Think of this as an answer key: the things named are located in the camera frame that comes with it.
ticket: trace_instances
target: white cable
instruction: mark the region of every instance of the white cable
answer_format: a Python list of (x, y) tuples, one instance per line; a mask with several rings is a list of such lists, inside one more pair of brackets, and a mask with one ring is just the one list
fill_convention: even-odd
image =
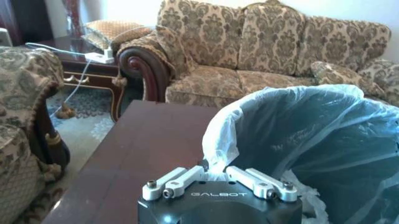
[(67, 50), (62, 50), (62, 49), (54, 48), (54, 47), (51, 47), (51, 46), (48, 46), (48, 45), (44, 45), (44, 44), (40, 44), (40, 43), (31, 43), (31, 42), (27, 42), (26, 45), (28, 45), (28, 46), (36, 46), (36, 47), (43, 47), (43, 48), (55, 50), (55, 51), (58, 51), (58, 52), (60, 52), (60, 53), (72, 54), (72, 55), (82, 55), (82, 56), (84, 56), (83, 53), (78, 53), (78, 52), (72, 52), (72, 51), (67, 51)]
[[(91, 62), (92, 62), (92, 60), (88, 60), (88, 62), (86, 64), (86, 68), (83, 69), (83, 72), (82, 72), (82, 76), (80, 76), (80, 80), (79, 80), (78, 86), (75, 87), (72, 93), (70, 94), (70, 96), (64, 100), (64, 103), (71, 99), (71, 97), (74, 96), (74, 94), (76, 93), (76, 91), (78, 91), (78, 89), (80, 87), (80, 84), (82, 84), (82, 81), (83, 81), (83, 77), (86, 76), (86, 72), (87, 72), (88, 65), (90, 65)], [(62, 108), (63, 108), (63, 105), (56, 109), (56, 111), (51, 114), (50, 117), (52, 117)]]

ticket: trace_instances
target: wooden side table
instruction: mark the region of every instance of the wooden side table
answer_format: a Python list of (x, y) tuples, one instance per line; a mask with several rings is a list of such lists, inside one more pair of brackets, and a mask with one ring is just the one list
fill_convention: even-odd
[[(87, 43), (83, 39), (71, 39), (68, 36), (59, 37), (54, 40), (42, 41), (39, 43), (78, 53), (98, 52), (103, 54), (103, 51), (92, 44)], [(87, 64), (86, 57), (64, 53), (56, 54), (64, 66), (64, 83), (66, 85), (76, 86)], [(120, 117), (120, 105), (124, 97), (124, 87), (115, 86), (112, 83), (112, 79), (118, 76), (116, 62), (116, 59), (115, 63), (112, 64), (91, 62), (86, 77), (80, 84), (82, 87), (108, 89), (111, 91), (111, 118), (114, 122), (116, 122)]]

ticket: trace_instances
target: sofa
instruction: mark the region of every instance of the sofa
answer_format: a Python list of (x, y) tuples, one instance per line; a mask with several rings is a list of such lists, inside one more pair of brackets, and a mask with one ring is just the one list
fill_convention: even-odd
[(322, 62), (333, 83), (333, 67), (347, 69), (382, 88), (370, 98), (399, 106), (399, 66), (379, 59), (390, 38), (382, 24), (307, 16), (277, 0), (245, 8), (165, 0), (156, 29), (118, 57), (151, 101), (222, 108), (266, 87), (319, 85)]
[(48, 50), (0, 47), (0, 223), (26, 210), (23, 221), (38, 218), (30, 205), (70, 163), (46, 106), (63, 84), (62, 63)]

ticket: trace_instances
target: vase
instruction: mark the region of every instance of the vase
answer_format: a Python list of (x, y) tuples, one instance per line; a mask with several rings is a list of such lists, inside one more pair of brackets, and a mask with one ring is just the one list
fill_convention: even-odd
[(67, 33), (72, 39), (79, 39), (84, 34), (79, 15), (80, 0), (63, 0), (67, 14)]

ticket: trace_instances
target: screw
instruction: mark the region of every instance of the screw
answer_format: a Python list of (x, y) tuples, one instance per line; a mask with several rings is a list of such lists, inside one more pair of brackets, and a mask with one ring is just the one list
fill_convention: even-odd
[(293, 184), (291, 182), (289, 182), (289, 181), (285, 181), (285, 182), (283, 182), (283, 187), (285, 187), (286, 189), (289, 189), (289, 190), (293, 190), (293, 188), (294, 188), (294, 184)]
[(266, 197), (267, 197), (269, 199), (275, 199), (275, 198), (277, 198), (275, 190), (269, 190), (269, 191), (267, 191), (267, 195), (266, 195)]
[(156, 181), (155, 181), (155, 180), (150, 180), (150, 181), (147, 182), (147, 187), (148, 187), (150, 189), (156, 188)]
[(165, 198), (174, 197), (174, 190), (171, 188), (167, 188), (166, 190), (163, 190), (163, 197)]

